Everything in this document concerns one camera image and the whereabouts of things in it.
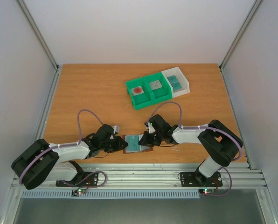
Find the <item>brown leather card holder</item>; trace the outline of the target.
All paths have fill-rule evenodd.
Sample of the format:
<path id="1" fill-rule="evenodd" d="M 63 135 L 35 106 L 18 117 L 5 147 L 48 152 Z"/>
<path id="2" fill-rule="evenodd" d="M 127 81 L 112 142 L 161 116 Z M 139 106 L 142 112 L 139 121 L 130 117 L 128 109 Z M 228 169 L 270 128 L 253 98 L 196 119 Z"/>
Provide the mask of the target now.
<path id="1" fill-rule="evenodd" d="M 150 152 L 153 150 L 152 147 L 142 146 L 139 144 L 139 141 L 142 139 L 143 134 L 139 135 L 125 135 L 124 140 L 128 143 L 128 146 L 123 150 L 124 154 L 133 154 L 133 153 L 143 153 Z"/>

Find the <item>teal credit card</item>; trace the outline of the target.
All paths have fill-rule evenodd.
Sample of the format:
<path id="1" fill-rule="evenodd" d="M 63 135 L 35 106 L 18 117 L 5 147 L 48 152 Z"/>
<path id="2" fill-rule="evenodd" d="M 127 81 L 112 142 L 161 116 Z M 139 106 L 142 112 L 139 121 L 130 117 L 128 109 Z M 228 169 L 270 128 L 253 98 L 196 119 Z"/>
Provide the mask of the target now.
<path id="1" fill-rule="evenodd" d="M 139 136 L 138 135 L 126 135 L 125 141 L 128 143 L 128 146 L 125 148 L 126 153 L 137 153 L 140 152 Z"/>

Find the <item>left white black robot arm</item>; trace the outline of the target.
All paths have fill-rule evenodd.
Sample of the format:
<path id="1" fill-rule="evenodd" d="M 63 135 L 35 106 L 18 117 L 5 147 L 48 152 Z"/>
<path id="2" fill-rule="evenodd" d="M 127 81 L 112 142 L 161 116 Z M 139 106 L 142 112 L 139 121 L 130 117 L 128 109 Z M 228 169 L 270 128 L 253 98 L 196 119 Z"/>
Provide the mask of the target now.
<path id="1" fill-rule="evenodd" d="M 36 140 L 12 163 L 11 168 L 19 183 L 31 190 L 43 182 L 60 181 L 64 186 L 83 186 L 86 173 L 76 160 L 95 157 L 100 151 L 108 154 L 125 149 L 128 143 L 118 136 L 119 126 L 102 125 L 77 142 L 52 144 L 45 139 Z"/>

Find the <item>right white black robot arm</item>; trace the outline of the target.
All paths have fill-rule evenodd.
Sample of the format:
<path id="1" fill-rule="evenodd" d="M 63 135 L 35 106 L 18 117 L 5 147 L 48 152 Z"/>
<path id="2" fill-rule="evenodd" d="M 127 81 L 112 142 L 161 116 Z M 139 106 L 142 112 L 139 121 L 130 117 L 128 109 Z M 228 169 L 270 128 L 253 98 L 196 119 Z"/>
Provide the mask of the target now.
<path id="1" fill-rule="evenodd" d="M 184 143 L 201 144 L 208 157 L 191 173 L 181 173 L 182 186 L 207 187 L 217 181 L 218 170 L 229 166 L 242 156 L 243 142 L 223 123 L 212 120 L 202 126 L 169 125 L 160 115 L 152 116 L 146 123 L 147 131 L 139 139 L 146 147 Z"/>

